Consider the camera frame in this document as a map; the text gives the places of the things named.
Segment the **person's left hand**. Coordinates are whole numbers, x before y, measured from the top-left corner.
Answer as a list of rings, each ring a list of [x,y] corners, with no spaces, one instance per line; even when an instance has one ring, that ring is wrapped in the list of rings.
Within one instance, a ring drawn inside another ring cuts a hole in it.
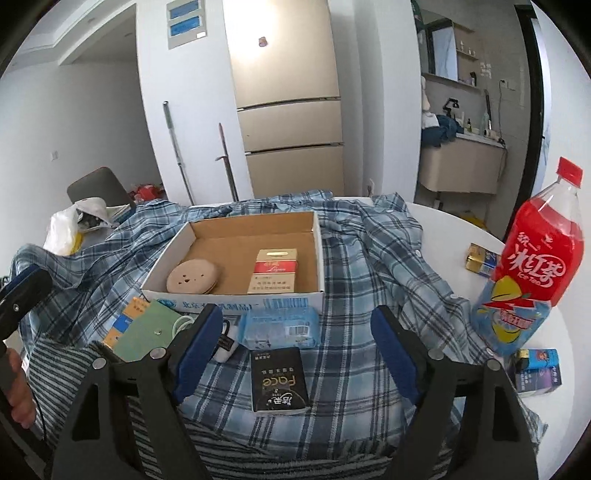
[[[16,377],[7,394],[12,419],[24,429],[29,429],[36,418],[36,405],[32,391],[21,366],[20,355],[12,348],[6,351],[10,366]]]

